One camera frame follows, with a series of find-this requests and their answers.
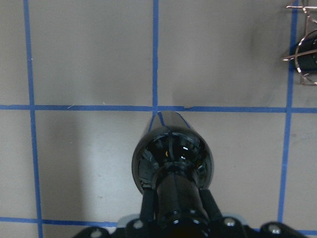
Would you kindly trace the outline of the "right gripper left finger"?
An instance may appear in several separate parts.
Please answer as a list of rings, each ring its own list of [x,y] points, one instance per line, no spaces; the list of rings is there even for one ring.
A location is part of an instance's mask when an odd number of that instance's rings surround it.
[[[155,191],[152,189],[145,189],[143,191],[140,219],[146,220],[146,221],[153,221],[154,207],[155,207]]]

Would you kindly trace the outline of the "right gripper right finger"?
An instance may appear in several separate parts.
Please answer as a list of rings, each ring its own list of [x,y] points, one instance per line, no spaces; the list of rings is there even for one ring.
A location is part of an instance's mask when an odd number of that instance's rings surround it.
[[[200,189],[200,199],[210,221],[217,221],[222,218],[222,213],[217,206],[210,190]]]

